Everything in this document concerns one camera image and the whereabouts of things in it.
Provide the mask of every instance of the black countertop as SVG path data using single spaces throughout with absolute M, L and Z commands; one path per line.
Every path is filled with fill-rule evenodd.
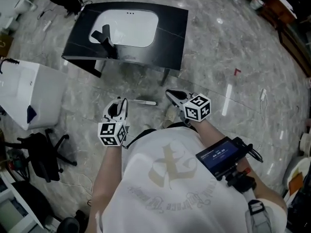
M 111 9 L 151 11 L 158 16 L 153 43 L 144 48 L 115 45 L 118 60 L 180 70 L 188 10 L 154 3 L 103 2 L 86 5 L 67 40 L 64 59 L 76 64 L 78 60 L 83 62 L 107 58 L 108 54 L 102 45 L 89 41 L 89 34 L 97 17 Z

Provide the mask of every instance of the white t-shirt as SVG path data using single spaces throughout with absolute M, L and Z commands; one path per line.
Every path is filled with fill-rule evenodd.
M 103 215 L 97 215 L 98 231 L 247 233 L 244 196 L 196 159 L 204 149 L 199 135 L 184 127 L 155 131 L 133 143 L 123 179 Z M 283 209 L 261 201 L 274 212 L 275 232 L 283 233 Z

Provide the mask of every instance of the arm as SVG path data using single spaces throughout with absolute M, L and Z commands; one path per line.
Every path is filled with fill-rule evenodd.
M 122 147 L 108 147 L 93 186 L 92 206 L 86 233 L 96 232 L 95 215 L 103 211 L 109 204 L 121 182 Z
M 211 145 L 217 143 L 225 136 L 219 132 L 213 125 L 211 125 L 207 120 L 203 120 L 202 122 L 191 121 L 192 126 L 197 130 L 201 137 L 201 141 L 203 145 L 208 148 Z M 248 176 L 253 177 L 256 181 L 257 187 L 254 190 L 254 194 L 257 199 L 266 199 L 277 205 L 279 205 L 285 213 L 287 213 L 287 206 L 284 202 L 284 199 L 275 191 L 268 188 L 258 177 L 258 175 L 251 168 L 248 160 L 244 157 L 238 163 L 237 170 L 243 171 L 247 167 L 251 169 L 251 172 Z

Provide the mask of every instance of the white cable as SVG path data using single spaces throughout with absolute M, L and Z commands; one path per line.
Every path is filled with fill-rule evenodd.
M 91 181 L 91 189 L 87 189 L 87 188 L 85 188 L 84 186 L 82 186 L 81 185 L 81 183 L 80 183 L 80 175 L 83 175 L 83 176 L 85 176 L 89 181 Z M 88 177 L 88 176 L 86 176 L 85 174 L 83 174 L 83 173 L 80 173 L 79 174 L 79 177 L 78 177 L 78 183 L 79 184 L 68 184 L 68 183 L 64 183 L 64 182 L 61 182 L 61 181 L 59 181 L 61 184 L 65 184 L 65 185 L 70 185 L 70 186 L 77 186 L 77 187 L 82 187 L 85 191 L 86 191 L 86 193 L 87 194 L 89 194 L 91 197 L 92 197 L 92 194 L 90 194 L 89 192 L 93 192 L 93 182 L 92 182 L 92 180 Z
M 259 145 L 259 147 L 257 148 L 257 151 L 261 148 L 262 144 L 263 144 L 263 136 L 264 136 L 264 132 L 266 130 L 266 120 L 267 120 L 267 108 L 268 108 L 268 97 L 267 97 L 267 94 L 266 96 L 264 97 L 264 99 L 266 98 L 267 100 L 267 105 L 266 105 L 266 108 L 265 108 L 265 112 L 264 112 L 264 117 L 263 117 L 263 114 L 262 114 L 262 106 L 261 106 L 261 103 L 264 101 L 264 100 L 260 100 L 260 114 L 261 114 L 261 118 L 262 118 L 262 123 L 263 123 L 263 130 L 262 130 L 262 136 L 261 136 L 261 143 Z

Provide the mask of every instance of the red object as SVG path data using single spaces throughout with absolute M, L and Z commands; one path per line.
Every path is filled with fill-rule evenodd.
M 251 172 L 251 169 L 247 167 L 244 171 L 246 172 L 246 174 L 249 174 Z
M 10 168 L 11 170 L 14 170 L 13 161 L 9 161 L 8 165 L 9 165 L 9 168 Z
M 240 71 L 239 69 L 235 68 L 235 70 L 234 70 L 234 76 L 236 76 L 238 72 L 241 72 L 241 71 Z

